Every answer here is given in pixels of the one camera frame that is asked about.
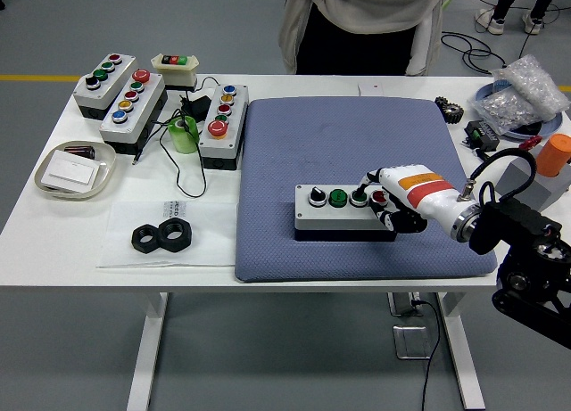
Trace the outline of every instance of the blue button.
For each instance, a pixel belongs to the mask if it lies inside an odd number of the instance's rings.
[[[236,88],[234,86],[226,86],[224,87],[224,93],[227,95],[235,95]]]
[[[122,123],[127,119],[127,113],[125,111],[115,111],[112,114],[112,120],[115,123]]]

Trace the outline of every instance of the red clip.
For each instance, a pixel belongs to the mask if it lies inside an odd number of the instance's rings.
[[[539,135],[538,136],[532,136],[529,139],[527,139],[525,142],[520,144],[519,149],[524,150],[524,151],[529,151],[532,148],[534,148],[541,141],[542,141],[541,136],[539,136]]]

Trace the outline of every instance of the blue mat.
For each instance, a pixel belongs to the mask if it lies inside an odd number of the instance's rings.
[[[435,221],[395,242],[297,242],[297,184],[358,184],[383,167],[424,164],[461,189],[466,180],[432,101],[295,97],[253,101],[244,127],[236,277],[244,282],[483,275],[496,268]]]

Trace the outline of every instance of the table leg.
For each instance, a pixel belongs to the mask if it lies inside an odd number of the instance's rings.
[[[438,293],[438,301],[464,409],[485,409],[484,397],[459,314],[459,303],[465,295],[464,292],[440,292]]]
[[[162,322],[169,295],[166,292],[136,293],[146,313],[145,326],[128,397],[128,411],[146,411],[153,388],[154,366],[161,344]]]

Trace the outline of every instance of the yellow floor line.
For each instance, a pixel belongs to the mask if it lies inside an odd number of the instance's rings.
[[[0,81],[77,82],[79,75],[0,75]]]

